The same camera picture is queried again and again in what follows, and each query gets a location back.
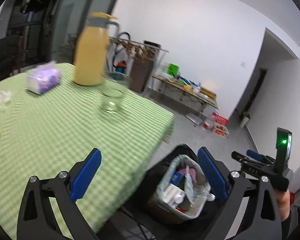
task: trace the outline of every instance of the tissue pack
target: tissue pack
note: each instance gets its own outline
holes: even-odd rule
[[[54,67],[55,61],[38,66],[27,77],[28,89],[38,95],[42,95],[61,82],[61,70]]]

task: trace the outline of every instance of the person's arm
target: person's arm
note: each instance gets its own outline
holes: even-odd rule
[[[274,194],[277,199],[279,212],[280,212],[282,240],[285,240],[288,237],[288,233],[290,230],[290,223],[291,223],[290,192],[289,190],[287,190],[286,192],[274,190]]]

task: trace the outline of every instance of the green checkered tablecloth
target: green checkered tablecloth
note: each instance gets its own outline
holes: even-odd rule
[[[0,82],[12,91],[0,112],[0,224],[16,239],[21,199],[28,179],[69,171],[95,147],[102,163],[77,205],[94,231],[129,198],[161,141],[173,132],[174,116],[128,91],[119,114],[100,110],[100,87],[72,82],[74,66],[57,64],[62,84],[39,96],[27,90],[22,73]],[[61,231],[71,237],[51,199]]]

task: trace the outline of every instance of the metal screw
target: metal screw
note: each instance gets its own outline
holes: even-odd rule
[[[261,177],[261,180],[262,180],[263,182],[268,182],[268,181],[269,181],[269,179],[268,179],[267,176],[262,176],[262,177]]]
[[[63,179],[68,175],[68,173],[66,171],[62,171],[59,173],[59,178]]]
[[[35,182],[36,180],[37,180],[37,177],[36,177],[36,176],[32,176],[32,177],[29,179],[29,181],[30,181],[31,183]]]
[[[234,178],[238,178],[240,176],[240,173],[237,171],[233,171],[233,172],[231,172],[231,176]]]

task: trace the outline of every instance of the black sleeve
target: black sleeve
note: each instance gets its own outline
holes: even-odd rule
[[[291,212],[289,217],[281,222],[281,228],[282,228],[282,240],[286,240],[289,234],[290,230],[290,223],[291,223]]]

